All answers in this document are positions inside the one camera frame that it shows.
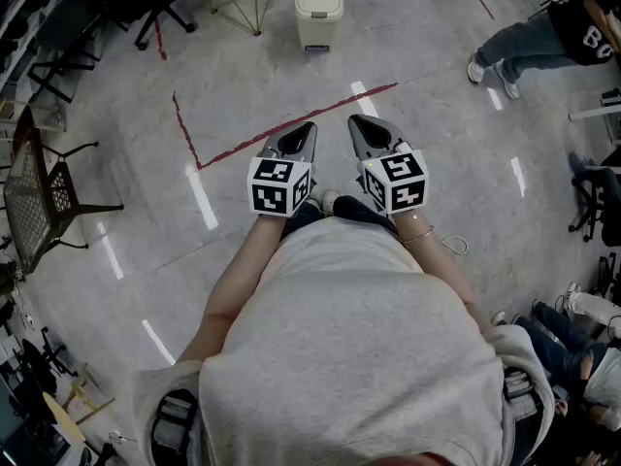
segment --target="trash can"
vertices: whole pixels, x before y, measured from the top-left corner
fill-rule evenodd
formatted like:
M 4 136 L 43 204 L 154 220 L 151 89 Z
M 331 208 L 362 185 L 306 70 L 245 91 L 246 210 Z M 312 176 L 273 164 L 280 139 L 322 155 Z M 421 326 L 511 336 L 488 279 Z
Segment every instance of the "trash can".
M 302 50 L 329 50 L 343 17 L 343 0 L 295 0 Z

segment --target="backpack strap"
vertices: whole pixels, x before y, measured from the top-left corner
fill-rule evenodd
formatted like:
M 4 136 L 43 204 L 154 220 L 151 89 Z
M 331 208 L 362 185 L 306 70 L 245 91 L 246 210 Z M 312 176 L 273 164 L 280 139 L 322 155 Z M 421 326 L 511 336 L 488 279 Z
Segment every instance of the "backpack strap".
M 167 393 L 155 412 L 151 454 L 156 466 L 188 466 L 187 446 L 198 401 L 189 390 Z
M 503 394 L 513 409 L 515 440 L 510 466 L 520 466 L 529 457 L 535 446 L 541 421 L 543 404 L 535 392 L 531 377 L 518 368 L 505 369 Z

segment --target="bracelet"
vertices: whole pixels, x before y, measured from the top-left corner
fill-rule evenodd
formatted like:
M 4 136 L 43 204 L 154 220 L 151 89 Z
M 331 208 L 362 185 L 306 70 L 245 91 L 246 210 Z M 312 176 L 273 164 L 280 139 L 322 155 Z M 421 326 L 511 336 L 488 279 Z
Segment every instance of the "bracelet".
M 413 244 L 414 242 L 418 242 L 419 240 L 428 237 L 429 235 L 431 235 L 434 232 L 434 227 L 432 226 L 431 229 L 427 232 L 427 233 L 423 233 L 422 235 L 416 237 L 416 238 L 412 238 L 411 240 L 401 240 L 401 244 L 403 246 L 407 246 L 409 244 Z

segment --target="black and white marker cube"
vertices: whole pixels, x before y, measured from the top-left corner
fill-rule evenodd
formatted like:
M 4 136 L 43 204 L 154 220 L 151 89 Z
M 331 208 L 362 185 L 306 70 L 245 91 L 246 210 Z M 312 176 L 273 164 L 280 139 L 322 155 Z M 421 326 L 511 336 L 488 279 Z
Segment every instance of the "black and white marker cube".
M 252 157 L 247 186 L 250 210 L 290 217 L 311 193 L 311 164 Z
M 429 172 L 420 150 L 364 160 L 362 167 L 365 189 L 388 214 L 427 203 Z

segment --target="polished concrete floor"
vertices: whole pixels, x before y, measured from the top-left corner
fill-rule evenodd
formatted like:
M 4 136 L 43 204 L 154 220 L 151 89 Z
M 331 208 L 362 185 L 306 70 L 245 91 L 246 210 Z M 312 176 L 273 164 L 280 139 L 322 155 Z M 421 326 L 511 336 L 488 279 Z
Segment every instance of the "polished concrete floor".
M 138 23 L 128 34 L 110 30 L 101 63 L 81 77 L 67 108 L 67 133 L 52 139 L 61 149 L 99 141 L 69 159 L 78 194 L 125 210 L 78 219 L 68 236 L 90 249 L 57 248 L 20 286 L 24 310 L 117 398 L 83 426 L 94 443 L 113 429 L 133 437 L 128 375 L 180 354 L 253 220 L 245 177 L 260 145 L 201 171 L 197 159 L 204 165 L 350 97 L 352 88 L 397 83 L 313 119 L 321 187 L 364 198 L 346 120 L 375 109 L 423 150 L 431 173 L 425 213 L 441 236 L 468 241 L 468 253 L 455 259 L 489 314 L 526 312 L 536 297 L 553 302 L 569 281 L 590 281 L 607 251 L 599 234 L 583 244 L 581 234 L 568 233 L 578 207 L 567 154 L 601 160 L 611 146 L 601 119 L 570 122 L 568 113 L 597 107 L 598 96 L 619 84 L 619 70 L 609 63 L 527 72 L 519 101 L 505 96 L 493 73 L 473 86 L 465 74 L 470 53 L 542 0 L 483 1 L 494 18 L 478 0 L 344 0 L 330 53 L 300 50 L 293 0 L 272 1 L 258 38 L 211 16 L 204 0 L 186 0 L 198 30 L 187 35 L 163 19 L 167 60 L 154 35 L 147 51 L 133 47 Z M 133 443 L 118 449 L 143 464 Z

